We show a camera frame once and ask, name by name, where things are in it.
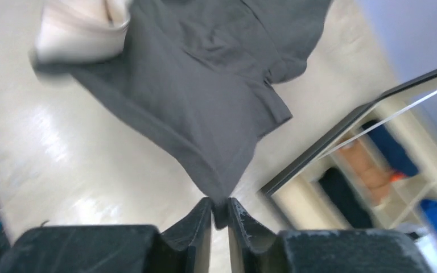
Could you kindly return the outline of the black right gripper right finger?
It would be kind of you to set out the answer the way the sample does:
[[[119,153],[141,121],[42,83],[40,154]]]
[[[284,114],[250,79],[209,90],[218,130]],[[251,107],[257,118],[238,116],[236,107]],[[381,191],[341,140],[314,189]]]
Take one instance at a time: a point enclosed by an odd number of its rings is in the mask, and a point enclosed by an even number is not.
[[[272,232],[228,199],[233,272],[431,272],[413,240],[398,231]]]

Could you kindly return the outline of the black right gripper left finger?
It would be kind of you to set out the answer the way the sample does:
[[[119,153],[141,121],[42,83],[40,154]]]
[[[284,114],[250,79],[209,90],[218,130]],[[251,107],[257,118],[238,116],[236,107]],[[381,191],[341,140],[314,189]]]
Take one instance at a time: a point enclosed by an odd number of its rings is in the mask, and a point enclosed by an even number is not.
[[[212,202],[161,232],[154,225],[42,226],[22,234],[0,272],[207,272]]]

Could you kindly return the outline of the dark grey boxer underwear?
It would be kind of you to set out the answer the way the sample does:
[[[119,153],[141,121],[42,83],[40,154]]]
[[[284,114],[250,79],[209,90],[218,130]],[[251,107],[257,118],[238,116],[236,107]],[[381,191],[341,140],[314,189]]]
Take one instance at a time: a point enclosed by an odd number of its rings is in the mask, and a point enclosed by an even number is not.
[[[173,156],[228,224],[257,143],[292,118],[330,1],[46,1],[37,72],[68,74]]]

